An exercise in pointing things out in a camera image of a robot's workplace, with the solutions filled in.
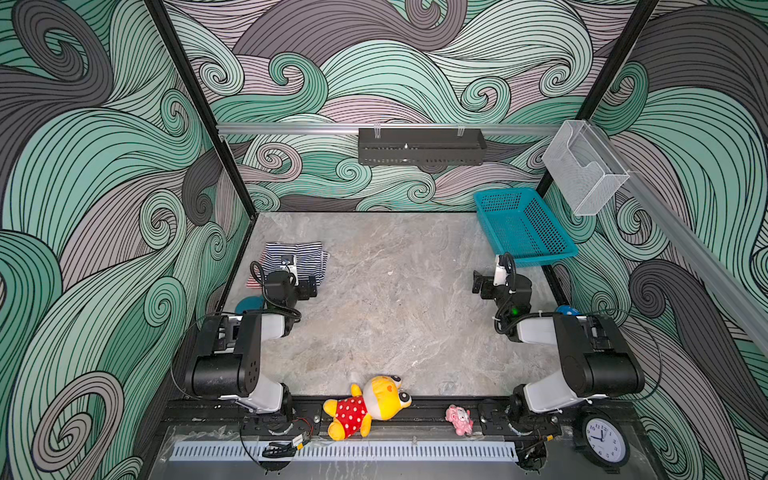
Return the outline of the teal plastic basket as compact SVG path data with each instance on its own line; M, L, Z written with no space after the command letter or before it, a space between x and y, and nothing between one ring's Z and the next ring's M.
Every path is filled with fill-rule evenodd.
M518 267L552 265L578 254L578 247L531 188L474 194L476 213L495 255L512 255Z

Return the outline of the red white striped tank top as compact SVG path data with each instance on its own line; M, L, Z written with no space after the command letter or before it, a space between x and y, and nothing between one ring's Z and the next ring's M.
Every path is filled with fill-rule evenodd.
M260 290L262 288L261 284L253 276L247 278L245 287L251 290Z

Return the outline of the blue white striped tank top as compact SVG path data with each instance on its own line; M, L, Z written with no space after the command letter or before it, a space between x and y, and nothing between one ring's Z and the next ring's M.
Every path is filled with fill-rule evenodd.
M293 261L295 274L299 280L314 277L321 284L326 276L326 267L330 254L320 241L287 244L268 242L264 247L260 263L266 273L281 270L284 267L283 258L290 257Z

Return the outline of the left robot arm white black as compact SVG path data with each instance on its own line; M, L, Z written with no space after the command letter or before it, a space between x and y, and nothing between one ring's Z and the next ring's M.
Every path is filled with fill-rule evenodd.
M289 417L289 388L262 372L262 344L291 333L302 320L296 305L317 295L317 280L299 277L294 256L281 257L271 273L253 261L250 273L261 287L262 305L205 317L186 367L184 391L201 400L234 402L256 415Z

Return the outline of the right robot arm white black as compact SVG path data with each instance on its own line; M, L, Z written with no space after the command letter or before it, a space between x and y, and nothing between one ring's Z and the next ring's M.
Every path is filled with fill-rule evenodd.
M510 399L510 415L560 411L594 399L637 394L645 376L634 352L615 321L597 313L535 311L530 300L532 281L517 272L514 258L495 258L491 275L472 273L474 294L496 306L497 334L516 343L557 348L559 367L548 376L517 386Z

